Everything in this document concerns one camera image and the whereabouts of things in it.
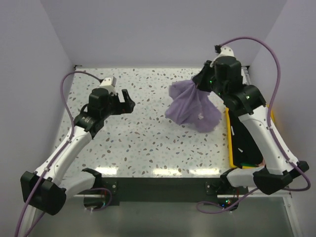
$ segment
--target white wall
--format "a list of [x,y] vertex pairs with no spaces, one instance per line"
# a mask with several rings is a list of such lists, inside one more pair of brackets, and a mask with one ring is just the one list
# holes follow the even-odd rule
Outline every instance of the white wall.
[[[86,67],[198,66],[214,45],[265,39],[286,0],[41,0],[70,59]],[[259,50],[235,44],[250,65]]]
[[39,0],[0,1],[0,232],[13,236],[20,177],[49,155],[63,112],[61,77],[72,64]]
[[[288,0],[269,33],[266,43],[281,64],[281,84],[274,111],[277,126],[293,153],[308,161],[312,189],[293,193],[304,236],[315,236],[316,206],[316,1]],[[265,49],[260,49],[250,66],[252,82],[269,101],[276,81],[276,67]],[[306,185],[298,178],[295,187]]]

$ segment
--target fabric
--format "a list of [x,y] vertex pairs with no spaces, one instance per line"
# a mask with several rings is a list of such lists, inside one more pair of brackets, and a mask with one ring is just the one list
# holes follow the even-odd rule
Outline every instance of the fabric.
[[176,124],[194,124],[198,132],[211,132],[219,124],[222,114],[208,99],[210,93],[198,90],[192,80],[174,82],[169,95],[173,102],[165,115]]

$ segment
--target white speckled surface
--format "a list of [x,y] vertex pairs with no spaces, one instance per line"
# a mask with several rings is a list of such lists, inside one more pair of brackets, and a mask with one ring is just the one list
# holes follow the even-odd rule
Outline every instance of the white speckled surface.
[[[164,117],[172,99],[168,87],[177,80],[190,79],[199,69],[78,69],[99,78],[114,75],[120,100],[128,89],[136,106],[132,114],[111,116],[104,127],[79,154],[65,177],[83,168],[118,177],[217,177],[229,169],[225,106],[211,93],[210,100],[223,113],[220,124],[211,133],[198,133],[178,126]],[[68,99],[75,117],[87,103],[98,82],[76,75]],[[69,129],[64,114],[56,145]]]

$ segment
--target purple cloth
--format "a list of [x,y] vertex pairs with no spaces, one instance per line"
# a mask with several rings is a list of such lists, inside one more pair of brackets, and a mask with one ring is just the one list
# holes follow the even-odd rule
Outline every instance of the purple cloth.
[[209,101],[209,92],[200,91],[192,80],[174,82],[169,87],[173,99],[165,115],[176,124],[194,124],[198,132],[211,132],[220,122],[221,112]]

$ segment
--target black tray with yellow rim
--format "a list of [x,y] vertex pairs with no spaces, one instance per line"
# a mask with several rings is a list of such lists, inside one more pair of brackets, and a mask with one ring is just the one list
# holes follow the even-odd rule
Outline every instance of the black tray with yellow rim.
[[258,146],[247,128],[226,108],[229,164],[231,168],[254,168],[265,165]]

